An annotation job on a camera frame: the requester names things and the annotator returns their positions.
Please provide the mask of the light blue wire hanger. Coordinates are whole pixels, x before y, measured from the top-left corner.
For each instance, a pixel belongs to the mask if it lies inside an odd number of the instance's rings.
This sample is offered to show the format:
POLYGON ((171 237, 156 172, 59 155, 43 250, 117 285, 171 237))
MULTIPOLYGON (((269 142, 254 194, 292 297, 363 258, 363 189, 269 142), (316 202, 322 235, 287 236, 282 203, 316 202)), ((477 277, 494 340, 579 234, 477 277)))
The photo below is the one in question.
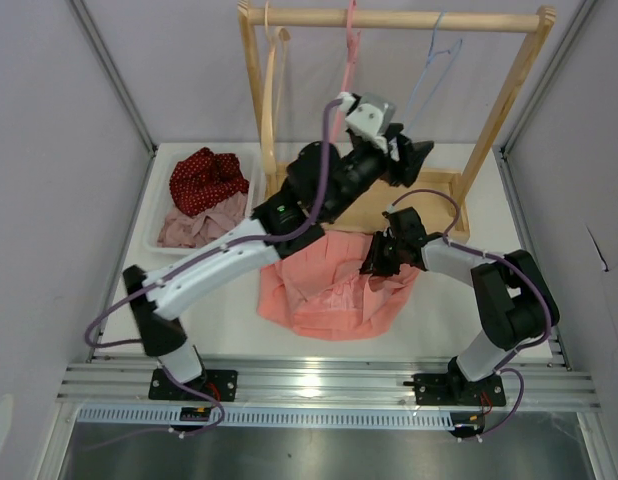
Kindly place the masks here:
POLYGON ((404 108, 402 123, 405 126, 406 133, 411 132, 420 123, 420 119, 445 82, 463 49, 464 39, 461 37, 458 37, 453 44, 443 48, 438 47, 437 37, 441 31, 442 21, 446 16, 447 11, 443 10, 436 19, 424 66, 404 108))

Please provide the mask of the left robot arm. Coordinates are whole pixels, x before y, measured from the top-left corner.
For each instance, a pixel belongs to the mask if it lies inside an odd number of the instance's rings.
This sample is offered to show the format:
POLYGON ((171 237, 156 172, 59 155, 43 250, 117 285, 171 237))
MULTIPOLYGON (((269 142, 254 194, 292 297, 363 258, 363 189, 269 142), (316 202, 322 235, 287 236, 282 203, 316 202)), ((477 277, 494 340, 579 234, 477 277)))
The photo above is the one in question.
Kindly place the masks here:
POLYGON ((285 259, 319 240, 375 182, 391 187, 415 183, 433 141, 414 142, 392 123, 386 146, 352 134, 345 156, 327 141, 304 146, 285 168, 280 190, 219 239, 159 270, 126 268, 123 281, 148 357, 171 375, 171 388, 186 400, 205 390, 204 364, 180 323, 200 297, 245 273, 285 259))

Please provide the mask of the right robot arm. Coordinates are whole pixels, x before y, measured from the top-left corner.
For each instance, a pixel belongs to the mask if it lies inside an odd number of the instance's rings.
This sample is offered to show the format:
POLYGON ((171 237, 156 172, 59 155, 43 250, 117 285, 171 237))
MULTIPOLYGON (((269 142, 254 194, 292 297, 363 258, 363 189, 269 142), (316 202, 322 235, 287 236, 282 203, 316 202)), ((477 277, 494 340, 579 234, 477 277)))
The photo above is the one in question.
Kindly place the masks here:
POLYGON ((499 368, 523 349, 542 342, 560 320, 558 306, 532 255, 522 249, 499 256, 456 243, 441 232, 427 233, 409 207, 383 214, 360 272, 388 278, 403 266, 453 278, 473 289, 481 331, 452 358, 447 372, 416 374, 415 392, 442 394, 431 405, 472 405, 499 387, 499 368))

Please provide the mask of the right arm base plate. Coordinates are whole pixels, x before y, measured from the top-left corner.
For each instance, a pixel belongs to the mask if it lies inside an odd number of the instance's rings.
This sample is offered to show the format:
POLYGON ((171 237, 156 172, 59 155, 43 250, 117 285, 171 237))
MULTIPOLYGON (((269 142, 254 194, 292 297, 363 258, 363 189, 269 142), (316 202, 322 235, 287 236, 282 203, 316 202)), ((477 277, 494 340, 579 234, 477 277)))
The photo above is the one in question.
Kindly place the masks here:
POLYGON ((470 382, 459 374, 416 373, 403 385, 412 389, 421 406, 479 407, 485 399, 492 406, 506 405, 502 379, 497 375, 470 382))

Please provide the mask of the salmon pink skirt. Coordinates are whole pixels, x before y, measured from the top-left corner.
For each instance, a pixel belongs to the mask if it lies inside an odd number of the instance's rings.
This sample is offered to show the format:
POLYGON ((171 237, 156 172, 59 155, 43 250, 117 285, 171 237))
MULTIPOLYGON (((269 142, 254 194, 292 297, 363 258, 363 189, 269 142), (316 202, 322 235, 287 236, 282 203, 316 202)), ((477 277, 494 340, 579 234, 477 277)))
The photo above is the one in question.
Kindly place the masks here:
POLYGON ((293 333, 353 341, 386 333, 406 305, 420 271, 362 274, 371 237, 330 230, 306 249, 260 271, 257 313, 293 333))

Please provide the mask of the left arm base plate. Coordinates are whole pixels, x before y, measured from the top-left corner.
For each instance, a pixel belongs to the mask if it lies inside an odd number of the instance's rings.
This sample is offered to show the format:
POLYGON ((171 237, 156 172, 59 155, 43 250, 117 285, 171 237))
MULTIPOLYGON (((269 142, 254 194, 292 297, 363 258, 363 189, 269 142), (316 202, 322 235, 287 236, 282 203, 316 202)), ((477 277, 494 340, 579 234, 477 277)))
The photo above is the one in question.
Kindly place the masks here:
MULTIPOLYGON (((238 372, 236 370, 206 370, 202 377, 186 383, 186 386, 213 397, 217 401, 233 402, 238 386, 238 372)), ((162 369, 153 371, 148 398, 170 401, 199 400, 198 396, 175 386, 162 369)))

